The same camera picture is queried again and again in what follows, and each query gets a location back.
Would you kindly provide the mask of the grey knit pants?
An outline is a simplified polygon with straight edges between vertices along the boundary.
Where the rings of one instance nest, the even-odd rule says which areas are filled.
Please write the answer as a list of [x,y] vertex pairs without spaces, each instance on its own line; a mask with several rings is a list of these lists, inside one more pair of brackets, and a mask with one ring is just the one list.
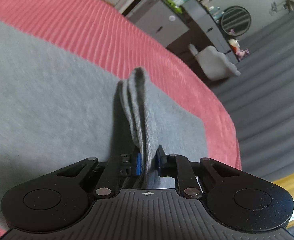
[[148,71],[138,67],[120,79],[0,22],[0,202],[15,185],[135,147],[142,161],[135,185],[173,187],[156,174],[159,146],[191,161],[209,155],[203,121],[156,87]]

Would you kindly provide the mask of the grey curtain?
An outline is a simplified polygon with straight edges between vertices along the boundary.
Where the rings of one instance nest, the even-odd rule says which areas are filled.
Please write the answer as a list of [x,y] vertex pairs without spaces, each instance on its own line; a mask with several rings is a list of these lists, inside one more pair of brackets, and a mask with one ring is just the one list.
[[275,181],[294,173],[294,11],[243,44],[240,76],[212,91],[234,122],[242,169]]

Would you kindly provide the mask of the colourful plush toys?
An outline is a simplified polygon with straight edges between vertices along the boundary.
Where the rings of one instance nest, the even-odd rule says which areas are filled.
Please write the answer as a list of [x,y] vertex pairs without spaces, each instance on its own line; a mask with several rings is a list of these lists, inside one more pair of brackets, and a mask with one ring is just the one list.
[[240,48],[239,40],[235,38],[230,38],[228,42],[239,61],[250,55],[248,49],[242,50]]

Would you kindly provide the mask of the grey cabinet with round knob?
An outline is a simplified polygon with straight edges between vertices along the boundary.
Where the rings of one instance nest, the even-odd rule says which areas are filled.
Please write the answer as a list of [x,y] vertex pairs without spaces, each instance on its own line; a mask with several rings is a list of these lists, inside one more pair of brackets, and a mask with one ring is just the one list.
[[162,0],[146,1],[128,20],[163,47],[167,47],[189,30]]

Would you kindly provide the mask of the round black mirror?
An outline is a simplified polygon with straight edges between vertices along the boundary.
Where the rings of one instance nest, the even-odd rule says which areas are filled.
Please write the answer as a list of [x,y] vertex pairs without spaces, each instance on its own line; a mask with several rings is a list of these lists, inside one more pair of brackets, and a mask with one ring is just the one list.
[[251,22],[248,10],[241,6],[232,6],[223,12],[220,25],[225,34],[237,37],[249,30]]

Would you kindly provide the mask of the grey dresser desk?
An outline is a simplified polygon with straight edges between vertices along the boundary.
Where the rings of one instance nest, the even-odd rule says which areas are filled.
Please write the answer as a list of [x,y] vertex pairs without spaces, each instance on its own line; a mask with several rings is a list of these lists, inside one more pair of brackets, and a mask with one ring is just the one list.
[[237,64],[239,62],[218,25],[201,3],[197,0],[188,0],[182,5],[182,8],[201,28],[217,51],[224,53],[231,63]]

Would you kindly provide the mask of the green plant in pot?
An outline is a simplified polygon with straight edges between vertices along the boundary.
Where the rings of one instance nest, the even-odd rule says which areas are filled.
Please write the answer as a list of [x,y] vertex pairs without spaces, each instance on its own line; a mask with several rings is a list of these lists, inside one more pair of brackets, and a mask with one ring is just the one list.
[[176,12],[177,14],[182,14],[182,8],[178,5],[176,5],[172,0],[164,0],[164,2],[174,12]]

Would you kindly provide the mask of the pink ribbed bed blanket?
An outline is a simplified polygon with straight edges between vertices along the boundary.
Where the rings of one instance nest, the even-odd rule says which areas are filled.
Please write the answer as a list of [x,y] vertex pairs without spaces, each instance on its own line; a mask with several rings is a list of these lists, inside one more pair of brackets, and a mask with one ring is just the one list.
[[[0,22],[75,54],[120,79],[143,67],[156,87],[203,121],[209,157],[241,168],[234,124],[178,57],[102,0],[0,0]],[[6,228],[0,228],[0,236]]]

